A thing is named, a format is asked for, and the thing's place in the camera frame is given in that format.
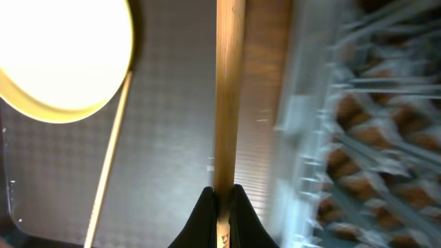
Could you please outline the yellow plate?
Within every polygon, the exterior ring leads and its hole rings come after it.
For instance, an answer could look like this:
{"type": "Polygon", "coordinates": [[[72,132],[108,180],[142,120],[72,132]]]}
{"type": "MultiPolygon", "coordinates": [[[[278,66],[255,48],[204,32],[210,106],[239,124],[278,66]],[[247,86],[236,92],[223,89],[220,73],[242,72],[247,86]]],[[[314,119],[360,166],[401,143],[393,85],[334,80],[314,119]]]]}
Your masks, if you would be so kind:
{"type": "Polygon", "coordinates": [[[134,50],[127,0],[1,0],[1,98],[71,123],[126,93],[134,50]]]}

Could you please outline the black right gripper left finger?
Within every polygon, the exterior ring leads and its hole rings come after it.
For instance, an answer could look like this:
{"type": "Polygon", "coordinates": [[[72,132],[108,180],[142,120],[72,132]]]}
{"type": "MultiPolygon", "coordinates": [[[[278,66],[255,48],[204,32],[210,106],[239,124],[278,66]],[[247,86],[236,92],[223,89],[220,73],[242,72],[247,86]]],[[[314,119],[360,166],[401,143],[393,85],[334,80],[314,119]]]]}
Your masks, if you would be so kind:
{"type": "Polygon", "coordinates": [[[190,217],[169,248],[216,247],[216,197],[212,187],[205,187],[190,217]]]}

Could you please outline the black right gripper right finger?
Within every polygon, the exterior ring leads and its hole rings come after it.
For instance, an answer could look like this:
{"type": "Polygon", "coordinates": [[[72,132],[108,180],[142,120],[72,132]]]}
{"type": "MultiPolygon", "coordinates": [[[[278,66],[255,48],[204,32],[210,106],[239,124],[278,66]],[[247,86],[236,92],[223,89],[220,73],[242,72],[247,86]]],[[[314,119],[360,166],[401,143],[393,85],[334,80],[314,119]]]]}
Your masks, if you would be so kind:
{"type": "Polygon", "coordinates": [[[260,222],[243,187],[235,184],[230,208],[231,248],[279,248],[260,222]]]}

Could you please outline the grey dishwasher rack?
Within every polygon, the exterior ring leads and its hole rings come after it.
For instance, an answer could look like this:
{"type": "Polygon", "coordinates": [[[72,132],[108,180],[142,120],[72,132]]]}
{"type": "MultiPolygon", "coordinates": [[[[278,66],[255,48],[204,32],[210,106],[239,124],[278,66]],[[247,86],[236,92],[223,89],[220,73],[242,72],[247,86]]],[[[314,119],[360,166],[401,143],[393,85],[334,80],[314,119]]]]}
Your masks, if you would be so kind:
{"type": "Polygon", "coordinates": [[[440,246],[440,2],[296,1],[282,247],[440,246]]]}

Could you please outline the wooden chopstick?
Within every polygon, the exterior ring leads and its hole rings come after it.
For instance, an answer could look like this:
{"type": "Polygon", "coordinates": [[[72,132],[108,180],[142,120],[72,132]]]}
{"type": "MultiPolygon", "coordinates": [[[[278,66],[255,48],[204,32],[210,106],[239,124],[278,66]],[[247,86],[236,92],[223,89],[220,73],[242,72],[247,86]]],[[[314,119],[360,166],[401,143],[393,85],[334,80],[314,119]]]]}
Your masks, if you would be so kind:
{"type": "Polygon", "coordinates": [[[103,161],[103,166],[101,170],[101,175],[99,178],[99,184],[96,191],[96,196],[94,198],[94,204],[92,208],[92,213],[90,216],[90,222],[88,225],[88,230],[85,235],[84,248],[92,248],[94,243],[94,238],[96,235],[97,225],[99,223],[99,218],[101,215],[102,206],[105,200],[105,193],[107,190],[107,184],[112,170],[112,163],[114,160],[114,153],[116,151],[116,146],[119,139],[119,133],[121,130],[121,125],[123,122],[123,116],[125,113],[125,106],[127,103],[128,94],[130,91],[130,84],[132,80],[132,72],[128,72],[126,78],[123,82],[121,96],[119,99],[119,104],[116,110],[116,115],[114,117],[114,122],[112,126],[112,131],[110,134],[110,139],[107,144],[107,150],[105,153],[105,158],[103,161]]]}
{"type": "Polygon", "coordinates": [[[230,246],[244,30],[245,0],[217,0],[214,191],[218,199],[216,246],[220,248],[230,246]]]}

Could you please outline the dark brown tray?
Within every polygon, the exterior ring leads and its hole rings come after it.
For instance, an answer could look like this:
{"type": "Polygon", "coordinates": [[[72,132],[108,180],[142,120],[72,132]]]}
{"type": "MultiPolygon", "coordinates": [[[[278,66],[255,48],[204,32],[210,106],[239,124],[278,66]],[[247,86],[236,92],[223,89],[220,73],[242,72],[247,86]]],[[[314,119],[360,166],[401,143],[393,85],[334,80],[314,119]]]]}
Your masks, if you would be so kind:
{"type": "MultiPolygon", "coordinates": [[[[212,180],[215,1],[133,1],[137,53],[95,247],[167,247],[212,180]]],[[[1,237],[82,247],[116,114],[74,123],[1,104],[1,237]]]]}

